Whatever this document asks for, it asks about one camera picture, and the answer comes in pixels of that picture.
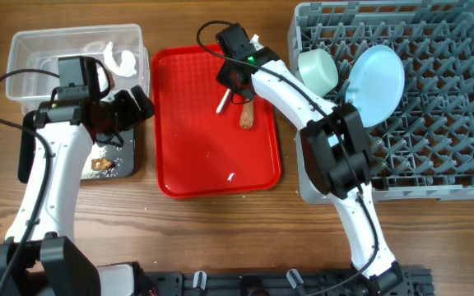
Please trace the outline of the white plastic spoon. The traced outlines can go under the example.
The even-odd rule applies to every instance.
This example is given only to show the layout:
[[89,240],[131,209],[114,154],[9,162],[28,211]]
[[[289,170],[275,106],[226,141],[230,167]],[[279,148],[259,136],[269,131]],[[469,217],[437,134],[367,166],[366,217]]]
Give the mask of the white plastic spoon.
[[221,98],[220,103],[217,105],[217,108],[216,108],[216,113],[217,114],[222,112],[222,110],[225,107],[225,104],[226,104],[227,100],[229,99],[231,93],[232,93],[232,91],[230,89],[227,89],[225,91],[223,97]]

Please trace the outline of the white rice pile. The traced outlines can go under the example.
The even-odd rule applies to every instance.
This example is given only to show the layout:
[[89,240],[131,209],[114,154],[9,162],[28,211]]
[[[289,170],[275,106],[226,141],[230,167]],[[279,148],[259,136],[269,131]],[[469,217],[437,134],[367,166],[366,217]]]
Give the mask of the white rice pile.
[[82,180],[126,178],[133,174],[133,145],[122,148],[94,144],[84,164]]

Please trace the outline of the orange carrot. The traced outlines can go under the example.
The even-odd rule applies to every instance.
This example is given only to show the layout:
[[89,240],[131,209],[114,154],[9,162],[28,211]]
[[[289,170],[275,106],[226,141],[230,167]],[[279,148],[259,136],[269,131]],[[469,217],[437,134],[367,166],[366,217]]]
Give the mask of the orange carrot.
[[239,125],[244,129],[250,129],[253,126],[253,122],[253,101],[250,101],[243,105]]

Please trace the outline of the brown food scrap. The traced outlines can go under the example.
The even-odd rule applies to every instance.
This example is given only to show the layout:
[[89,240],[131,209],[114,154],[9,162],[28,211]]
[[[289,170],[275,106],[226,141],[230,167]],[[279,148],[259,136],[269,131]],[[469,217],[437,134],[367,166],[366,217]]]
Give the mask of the brown food scrap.
[[115,166],[115,163],[112,160],[102,157],[99,159],[91,160],[91,169],[93,171],[107,171],[112,169]]

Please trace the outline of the green bowl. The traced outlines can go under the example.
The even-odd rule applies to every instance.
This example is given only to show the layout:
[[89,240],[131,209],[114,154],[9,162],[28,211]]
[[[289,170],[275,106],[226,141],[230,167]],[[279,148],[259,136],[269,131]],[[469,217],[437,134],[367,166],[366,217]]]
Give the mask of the green bowl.
[[301,53],[298,69],[303,83],[316,95],[325,96],[337,86],[339,76],[336,63],[324,49]]

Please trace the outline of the light blue plate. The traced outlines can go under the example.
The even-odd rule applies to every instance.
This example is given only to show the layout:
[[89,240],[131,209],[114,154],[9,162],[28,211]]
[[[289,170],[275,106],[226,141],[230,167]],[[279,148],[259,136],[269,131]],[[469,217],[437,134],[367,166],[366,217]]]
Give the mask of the light blue plate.
[[355,106],[364,127],[388,119],[403,95],[405,71],[402,60],[385,45],[365,50],[348,76],[347,103]]

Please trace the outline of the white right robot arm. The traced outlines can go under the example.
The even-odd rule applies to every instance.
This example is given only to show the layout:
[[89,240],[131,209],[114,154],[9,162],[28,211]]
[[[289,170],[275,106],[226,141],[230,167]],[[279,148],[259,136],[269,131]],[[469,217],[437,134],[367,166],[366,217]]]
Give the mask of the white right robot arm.
[[218,82],[246,99],[265,99],[298,130],[309,180],[331,198],[346,232],[354,270],[348,281],[357,294],[383,295],[401,284],[401,267],[385,242],[374,208],[374,158],[358,109],[316,95],[238,23],[226,22],[216,42],[224,60]]

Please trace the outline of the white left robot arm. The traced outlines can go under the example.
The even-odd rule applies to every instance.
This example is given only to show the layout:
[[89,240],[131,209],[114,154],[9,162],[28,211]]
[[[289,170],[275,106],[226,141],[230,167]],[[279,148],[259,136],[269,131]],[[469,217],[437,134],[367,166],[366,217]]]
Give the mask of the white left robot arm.
[[58,86],[20,125],[26,192],[0,243],[0,295],[158,292],[137,262],[95,266],[74,242],[81,174],[92,146],[123,146],[123,132],[155,112],[140,86],[101,88],[105,73],[96,58],[60,58]]

